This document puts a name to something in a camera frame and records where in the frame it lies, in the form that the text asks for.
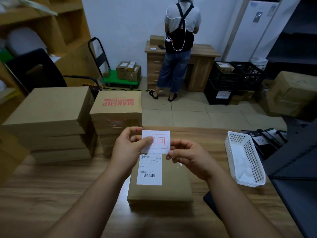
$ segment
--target black apron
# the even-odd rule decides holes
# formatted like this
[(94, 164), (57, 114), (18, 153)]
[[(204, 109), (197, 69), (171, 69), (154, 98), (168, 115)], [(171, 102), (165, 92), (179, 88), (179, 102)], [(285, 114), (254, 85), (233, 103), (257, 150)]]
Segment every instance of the black apron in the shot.
[(186, 51), (189, 51), (194, 45), (193, 32), (189, 32), (185, 28), (185, 18), (188, 16), (188, 14), (194, 8), (194, 6), (191, 4), (191, 6), (186, 11), (186, 13), (183, 14), (183, 11), (182, 11), (180, 4), (177, 3), (176, 5), (179, 9), (179, 13), (180, 13), (180, 16), (182, 19), (180, 21), (179, 27), (174, 32), (167, 33), (167, 36), (170, 37), (169, 39), (172, 40), (172, 42), (165, 41), (165, 48), (166, 48), (166, 51), (168, 53), (186, 52)]

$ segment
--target hand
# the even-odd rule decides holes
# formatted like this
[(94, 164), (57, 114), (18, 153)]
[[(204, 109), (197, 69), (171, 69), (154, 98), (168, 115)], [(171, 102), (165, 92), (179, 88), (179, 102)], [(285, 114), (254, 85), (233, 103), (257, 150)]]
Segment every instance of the hand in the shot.
[(116, 139), (109, 166), (125, 175), (125, 178), (131, 174), (141, 150), (153, 143), (153, 137), (151, 136), (144, 139), (141, 135), (131, 136), (132, 133), (139, 134), (142, 130), (143, 128), (140, 127), (126, 128)]
[(184, 164), (194, 175), (205, 181), (220, 168), (216, 160), (200, 144), (189, 140), (172, 140), (171, 150), (166, 159)]

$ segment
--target left hand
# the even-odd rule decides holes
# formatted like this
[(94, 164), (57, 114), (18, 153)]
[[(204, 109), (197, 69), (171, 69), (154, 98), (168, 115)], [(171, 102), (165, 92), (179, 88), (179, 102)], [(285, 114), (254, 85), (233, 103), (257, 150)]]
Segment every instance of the left hand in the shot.
[(141, 150), (153, 143), (151, 136), (144, 139), (141, 135), (131, 136), (132, 133), (139, 134), (142, 130), (143, 128), (140, 127), (126, 128), (114, 145), (109, 166), (125, 178), (130, 176), (133, 167), (137, 164)]

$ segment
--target black plastic crate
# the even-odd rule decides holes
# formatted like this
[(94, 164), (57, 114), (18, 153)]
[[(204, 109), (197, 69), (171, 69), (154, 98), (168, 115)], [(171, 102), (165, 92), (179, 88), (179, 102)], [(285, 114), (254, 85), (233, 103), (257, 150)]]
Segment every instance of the black plastic crate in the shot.
[[(230, 95), (228, 98), (217, 98), (219, 92), (230, 92)], [(210, 79), (208, 79), (204, 94), (208, 100), (208, 103), (210, 105), (228, 105), (231, 101), (231, 98), (233, 96), (232, 91), (228, 90), (216, 90), (215, 87), (212, 85), (212, 82)]]
[(264, 72), (250, 62), (231, 62), (232, 66), (243, 72), (238, 90), (258, 91), (265, 79)]
[(216, 63), (214, 63), (209, 75), (209, 79), (211, 80), (216, 90), (231, 91), (238, 89), (239, 84), (241, 83), (244, 77), (244, 74), (239, 68), (234, 68), (235, 70), (230, 74), (222, 73), (217, 67)]

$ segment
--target white cord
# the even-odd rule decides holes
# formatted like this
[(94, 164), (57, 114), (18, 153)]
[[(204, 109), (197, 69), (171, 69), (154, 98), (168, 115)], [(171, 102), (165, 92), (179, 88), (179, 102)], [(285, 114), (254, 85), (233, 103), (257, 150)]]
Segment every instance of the white cord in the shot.
[[(168, 19), (170, 19), (170, 20), (173, 20), (173, 19), (178, 19), (178, 18), (180, 18), (180, 19), (182, 19), (181, 17), (175, 17), (175, 18), (169, 18), (168, 17), (168, 15), (167, 15), (167, 10), (166, 10), (166, 17), (168, 18)], [(186, 20), (184, 19), (184, 21), (185, 21), (185, 38), (184, 38), (184, 44), (183, 44), (183, 47), (180, 49), (180, 50), (176, 50), (175, 48), (174, 48), (174, 45), (173, 45), (173, 42), (172, 42), (172, 47), (173, 47), (173, 49), (176, 51), (176, 52), (180, 52), (180, 51), (182, 51), (183, 50), (183, 48), (184, 48), (184, 46), (185, 46), (185, 42), (186, 42)]]

